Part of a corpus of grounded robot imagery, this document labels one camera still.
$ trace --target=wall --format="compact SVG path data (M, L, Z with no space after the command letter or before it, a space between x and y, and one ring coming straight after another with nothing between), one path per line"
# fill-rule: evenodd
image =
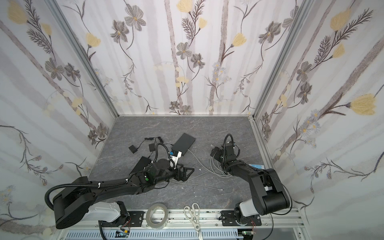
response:
M257 116L313 240L384 238L383 16L315 1Z
M114 117L44 1L0 11L0 238L50 239L45 192L90 174Z
M301 1L57 0L120 114L253 114Z

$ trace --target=metal corner post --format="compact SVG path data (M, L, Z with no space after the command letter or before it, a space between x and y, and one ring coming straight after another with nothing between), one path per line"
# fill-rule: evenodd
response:
M315 0L303 0L303 3L301 4L301 7L299 8L299 11L297 12L297 16L295 20L293 21L291 30L288 33L288 37L284 42L283 48L279 54L279 57L272 69L271 75L268 78L268 81L265 85L265 88L263 90L262 96L258 103L256 103L255 111L253 113L253 118L255 119L256 116L260 113L263 105L265 104L265 101L267 100L267 97L271 91L271 88L277 79L277 76L284 64L284 61L286 60L289 51L291 50L297 35L301 29L301 26L304 23L305 18L307 17L311 6Z
M111 110L113 115L115 117L118 117L119 114L113 105L112 101L110 100L107 92L105 91L100 79L98 78L96 72L94 71L91 62L88 60L88 57L86 56L83 47L81 46L80 42L78 41L75 33L72 31L71 27L69 26L63 12L61 11L59 4L56 0L44 0L46 5L48 6L49 10L51 11L53 17L59 24L61 30L64 32L64 35L68 39L70 45L73 47L73 50L76 52L77 57L80 59L80 61L83 63L84 68L86 69L87 73L91 76L91 78L94 81L94 84L96 88L98 89L100 95L102 96L103 100L105 101L105 104L107 104L108 108Z

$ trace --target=roll of tape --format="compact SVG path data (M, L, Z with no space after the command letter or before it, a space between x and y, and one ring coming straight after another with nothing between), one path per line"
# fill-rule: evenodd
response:
M153 213L158 209L164 211L164 218L159 223L153 223L151 217ZM148 226L155 230L160 230L168 224L168 209L164 204L154 204L148 209L145 219L147 221Z

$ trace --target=gray tabletop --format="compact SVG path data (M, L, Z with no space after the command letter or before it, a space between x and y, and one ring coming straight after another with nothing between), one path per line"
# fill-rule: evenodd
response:
M232 134L241 149L239 159L246 163L263 164L247 117L118 117L89 179L126 177L141 156L150 155L148 144L153 141L145 141L135 154L128 149L130 145L138 147L145 137L157 136L162 137L165 143L173 144L184 132L196 138L190 150L208 168L212 150L210 145L220 147L228 133ZM165 151L159 148L159 158L165 156ZM179 161L186 167L195 168L191 178L206 172L190 152ZM158 202L169 209L182 209L194 202L201 209L231 209L236 203L251 198L249 184L239 177L223 179L208 172L187 183L217 187L223 191L170 182L164 189L120 196L107 202L123 201L127 209L148 209Z

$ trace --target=white scissors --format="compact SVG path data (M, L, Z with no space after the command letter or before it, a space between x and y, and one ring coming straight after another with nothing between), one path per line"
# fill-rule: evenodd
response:
M200 217L200 207L197 203L192 204L192 211L189 206L184 207L184 215L186 218L188 218L191 222L195 230L197 231L199 235L199 240L203 240L203 235L201 234L200 224L199 224L199 217Z

